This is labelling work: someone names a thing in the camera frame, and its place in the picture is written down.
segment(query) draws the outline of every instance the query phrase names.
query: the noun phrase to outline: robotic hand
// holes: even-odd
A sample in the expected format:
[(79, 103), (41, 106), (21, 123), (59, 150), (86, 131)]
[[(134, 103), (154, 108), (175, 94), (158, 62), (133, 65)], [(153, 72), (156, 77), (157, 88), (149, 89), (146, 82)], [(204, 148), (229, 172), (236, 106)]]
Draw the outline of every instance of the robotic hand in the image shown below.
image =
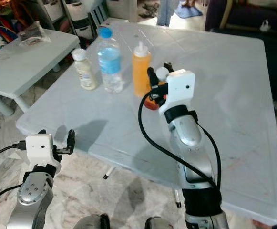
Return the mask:
[(159, 85), (154, 69), (148, 69), (151, 85), (150, 99), (159, 104), (159, 113), (167, 120), (174, 154), (183, 161), (190, 162), (194, 168), (207, 176), (205, 178), (208, 178), (201, 177), (184, 163), (177, 162), (179, 182), (185, 198), (187, 228), (228, 229), (226, 215), (220, 207), (221, 177), (218, 176), (218, 185), (215, 185), (212, 166), (204, 146), (205, 134), (209, 138), (211, 136), (198, 124), (196, 112), (190, 110), (190, 101), (194, 95), (195, 74), (185, 70), (175, 72), (170, 63), (165, 63), (164, 68), (166, 70), (163, 71), (162, 68), (156, 71), (157, 74), (161, 74), (159, 76), (161, 79), (164, 78), (163, 73), (168, 75), (167, 83), (164, 85)]
[(57, 149), (52, 136), (42, 130), (26, 138), (27, 157), (31, 172), (25, 173), (24, 183), (17, 193), (17, 204), (11, 214), (7, 229), (42, 229), (45, 214), (53, 193), (53, 178), (61, 169), (62, 154), (72, 154), (75, 132), (69, 131), (67, 147)]

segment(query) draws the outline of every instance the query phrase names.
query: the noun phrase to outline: blue bottle cap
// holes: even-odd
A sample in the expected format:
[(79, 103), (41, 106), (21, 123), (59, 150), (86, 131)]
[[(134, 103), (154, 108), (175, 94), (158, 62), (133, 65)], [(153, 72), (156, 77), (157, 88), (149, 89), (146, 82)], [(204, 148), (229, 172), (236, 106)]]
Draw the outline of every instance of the blue bottle cap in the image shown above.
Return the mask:
[(112, 30), (109, 28), (100, 28), (98, 30), (98, 34), (102, 38), (111, 38), (112, 37)]

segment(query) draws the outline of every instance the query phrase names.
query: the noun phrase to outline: bottle label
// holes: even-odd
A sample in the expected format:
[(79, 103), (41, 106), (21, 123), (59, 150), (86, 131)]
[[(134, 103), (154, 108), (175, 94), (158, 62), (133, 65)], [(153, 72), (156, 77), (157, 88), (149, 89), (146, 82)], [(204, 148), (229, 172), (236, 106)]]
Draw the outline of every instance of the bottle label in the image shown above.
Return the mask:
[(87, 73), (80, 73), (79, 74), (80, 83), (83, 87), (93, 87), (94, 83)]
[(100, 60), (100, 69), (106, 74), (118, 73), (121, 70), (120, 56), (114, 60)]

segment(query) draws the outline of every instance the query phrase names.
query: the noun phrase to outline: red object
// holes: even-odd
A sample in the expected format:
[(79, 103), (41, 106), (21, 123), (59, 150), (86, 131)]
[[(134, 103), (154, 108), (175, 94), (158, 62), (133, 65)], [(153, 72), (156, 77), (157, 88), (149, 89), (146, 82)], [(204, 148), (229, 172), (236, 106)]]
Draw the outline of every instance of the red object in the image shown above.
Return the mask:
[(144, 106), (152, 111), (155, 111), (159, 108), (159, 105), (157, 105), (154, 100), (151, 101), (149, 98), (146, 98), (144, 101)]

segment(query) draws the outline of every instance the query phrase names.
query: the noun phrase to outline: white table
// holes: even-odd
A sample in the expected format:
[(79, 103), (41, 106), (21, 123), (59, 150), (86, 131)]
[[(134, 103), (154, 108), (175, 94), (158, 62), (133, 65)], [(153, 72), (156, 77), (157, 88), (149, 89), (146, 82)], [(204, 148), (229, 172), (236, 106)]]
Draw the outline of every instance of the white table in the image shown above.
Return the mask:
[[(29, 106), (21, 98), (26, 90), (57, 65), (70, 51), (79, 47), (75, 35), (45, 30), (51, 42), (40, 42), (32, 46), (19, 46), (15, 39), (0, 50), (0, 95), (14, 99), (26, 112)], [(9, 116), (13, 111), (0, 100), (0, 111)]]
[[(171, 62), (175, 70), (196, 74), (192, 106), (221, 153), (223, 207), (277, 224), (277, 128), (263, 42), (131, 23), (115, 22), (112, 29), (121, 44), (126, 88), (117, 95), (102, 85), (86, 91), (71, 66), (17, 121), (19, 130), (31, 135), (46, 129), (61, 143), (74, 129), (76, 153), (177, 187), (175, 162), (147, 143), (137, 123), (131, 49), (143, 40), (155, 68)], [(97, 43), (87, 53), (99, 74)], [(169, 148), (168, 126), (157, 111), (144, 109), (143, 123), (154, 141)], [(216, 171), (209, 141), (206, 148)]]

